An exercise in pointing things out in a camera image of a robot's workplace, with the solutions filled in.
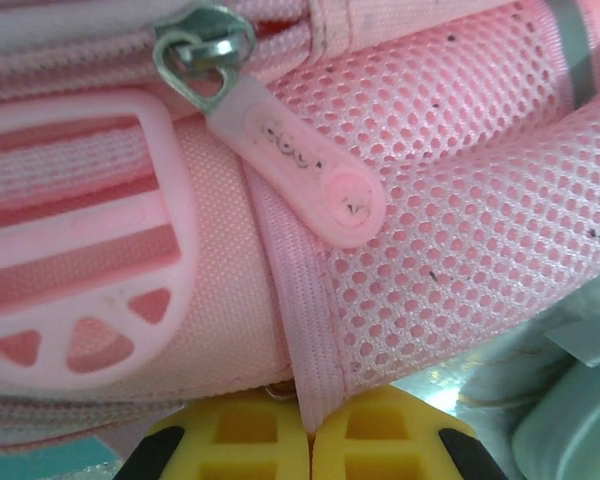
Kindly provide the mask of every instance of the metal zipper slider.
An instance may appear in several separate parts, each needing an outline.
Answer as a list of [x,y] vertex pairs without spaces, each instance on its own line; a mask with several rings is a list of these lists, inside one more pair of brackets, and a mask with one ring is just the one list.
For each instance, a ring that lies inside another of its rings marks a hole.
[[[249,162],[325,242],[351,248],[371,240],[385,216],[377,174],[298,118],[242,65],[255,46],[244,18],[200,6],[155,28],[162,78],[202,111],[216,136]],[[213,80],[213,93],[191,86]]]

